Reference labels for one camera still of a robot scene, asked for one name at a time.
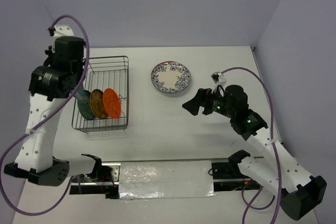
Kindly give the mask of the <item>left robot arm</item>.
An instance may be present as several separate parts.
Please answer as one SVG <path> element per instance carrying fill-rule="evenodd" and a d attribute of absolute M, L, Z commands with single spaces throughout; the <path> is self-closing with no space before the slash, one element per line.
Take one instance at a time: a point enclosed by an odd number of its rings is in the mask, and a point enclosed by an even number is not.
<path fill-rule="evenodd" d="M 59 186 L 67 177 L 76 175 L 85 175 L 95 182 L 103 174 L 100 158 L 82 154 L 60 160 L 53 156 L 62 104 L 69 100 L 76 86 L 82 85 L 85 41 L 76 37 L 68 25 L 48 30 L 53 42 L 45 50 L 47 59 L 31 74 L 26 136 L 15 161 L 4 166 L 4 173 L 42 186 Z"/>

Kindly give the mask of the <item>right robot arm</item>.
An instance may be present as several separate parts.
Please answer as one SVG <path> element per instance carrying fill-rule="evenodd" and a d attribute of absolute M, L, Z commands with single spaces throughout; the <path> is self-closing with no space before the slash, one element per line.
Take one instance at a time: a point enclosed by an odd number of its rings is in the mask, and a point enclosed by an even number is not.
<path fill-rule="evenodd" d="M 248 96 L 241 86 L 200 88 L 182 107 L 193 116 L 203 108 L 204 115 L 215 112 L 230 119 L 232 129 L 253 146 L 271 168 L 241 150 L 229 157 L 229 173 L 233 177 L 245 175 L 263 186 L 278 198 L 279 207 L 288 217 L 298 221 L 322 202 L 326 180 L 320 175 L 313 176 L 278 140 L 271 138 L 266 121 L 249 108 Z"/>

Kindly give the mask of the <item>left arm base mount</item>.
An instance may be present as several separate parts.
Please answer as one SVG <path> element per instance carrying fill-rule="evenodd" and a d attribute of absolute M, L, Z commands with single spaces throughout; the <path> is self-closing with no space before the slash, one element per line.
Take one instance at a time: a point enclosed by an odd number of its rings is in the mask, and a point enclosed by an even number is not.
<path fill-rule="evenodd" d="M 106 199 L 119 199 L 121 163 L 104 162 L 98 178 L 81 174 L 71 181 L 70 195 L 103 195 Z"/>

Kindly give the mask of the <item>dark green plate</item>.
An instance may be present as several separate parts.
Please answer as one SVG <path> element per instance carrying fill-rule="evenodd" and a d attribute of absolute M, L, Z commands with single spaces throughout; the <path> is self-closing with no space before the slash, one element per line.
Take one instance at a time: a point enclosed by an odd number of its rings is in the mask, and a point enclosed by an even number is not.
<path fill-rule="evenodd" d="M 77 99 L 77 107 L 80 114 L 84 119 L 89 121 L 94 120 L 96 117 L 91 108 L 90 96 L 91 93 L 88 90 L 79 90 L 75 94 L 75 98 Z"/>

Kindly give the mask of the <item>orange plastic plate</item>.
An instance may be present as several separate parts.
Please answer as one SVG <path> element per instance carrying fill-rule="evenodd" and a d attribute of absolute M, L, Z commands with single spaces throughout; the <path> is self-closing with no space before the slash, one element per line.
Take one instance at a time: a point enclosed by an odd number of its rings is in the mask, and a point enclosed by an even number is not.
<path fill-rule="evenodd" d="M 113 119 L 119 118 L 121 115 L 121 102 L 113 89 L 107 88 L 103 92 L 103 105 L 109 117 Z"/>

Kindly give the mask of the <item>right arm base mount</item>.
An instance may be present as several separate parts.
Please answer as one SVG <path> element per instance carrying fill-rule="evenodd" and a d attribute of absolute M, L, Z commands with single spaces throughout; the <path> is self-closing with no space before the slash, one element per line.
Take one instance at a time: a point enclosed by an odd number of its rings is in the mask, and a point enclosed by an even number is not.
<path fill-rule="evenodd" d="M 215 161 L 211 163 L 208 174 L 213 179 L 214 192 L 242 190 L 253 180 L 243 175 L 238 164 L 245 157 L 250 157 L 246 151 L 238 151 L 224 161 Z"/>

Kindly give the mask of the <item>blue floral white plate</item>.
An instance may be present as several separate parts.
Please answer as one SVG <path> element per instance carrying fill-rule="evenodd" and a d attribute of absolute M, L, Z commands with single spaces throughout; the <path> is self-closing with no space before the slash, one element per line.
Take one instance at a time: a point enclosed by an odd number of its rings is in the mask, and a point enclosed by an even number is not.
<path fill-rule="evenodd" d="M 191 83 L 189 69 L 179 62 L 166 63 L 151 72 L 151 81 L 155 88 L 164 93 L 179 93 Z"/>

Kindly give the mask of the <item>red and teal plate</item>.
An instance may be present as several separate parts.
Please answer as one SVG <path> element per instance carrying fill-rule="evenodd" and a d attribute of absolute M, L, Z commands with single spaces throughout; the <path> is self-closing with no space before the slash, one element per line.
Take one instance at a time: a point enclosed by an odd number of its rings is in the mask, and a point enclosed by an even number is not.
<path fill-rule="evenodd" d="M 160 66 L 160 65 L 164 65 L 164 64 L 166 64 L 166 63 L 172 63 L 172 62 L 175 62 L 175 61 L 170 60 L 170 61 L 160 62 L 160 63 L 158 63 L 158 64 L 154 67 L 154 69 L 157 68 L 157 67 Z"/>

